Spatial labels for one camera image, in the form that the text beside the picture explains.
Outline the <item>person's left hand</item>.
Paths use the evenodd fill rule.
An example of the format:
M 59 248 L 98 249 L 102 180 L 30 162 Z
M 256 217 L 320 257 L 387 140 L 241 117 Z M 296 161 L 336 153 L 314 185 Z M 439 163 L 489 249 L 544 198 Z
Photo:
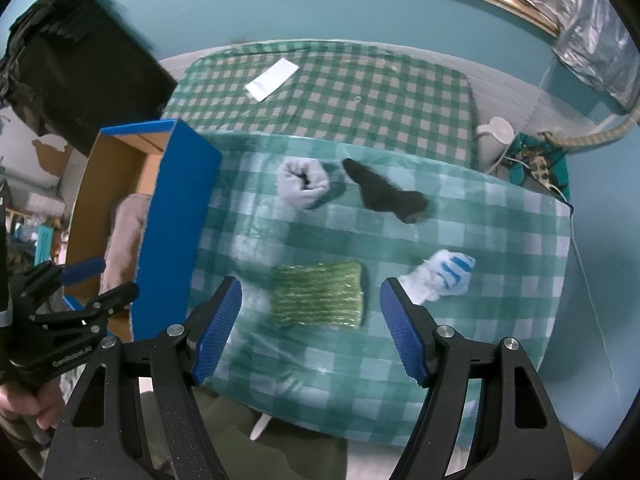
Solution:
M 36 393 L 31 393 L 16 382 L 1 386 L 1 415 L 9 420 L 33 417 L 42 430 L 55 428 L 65 408 L 61 379 L 46 382 Z

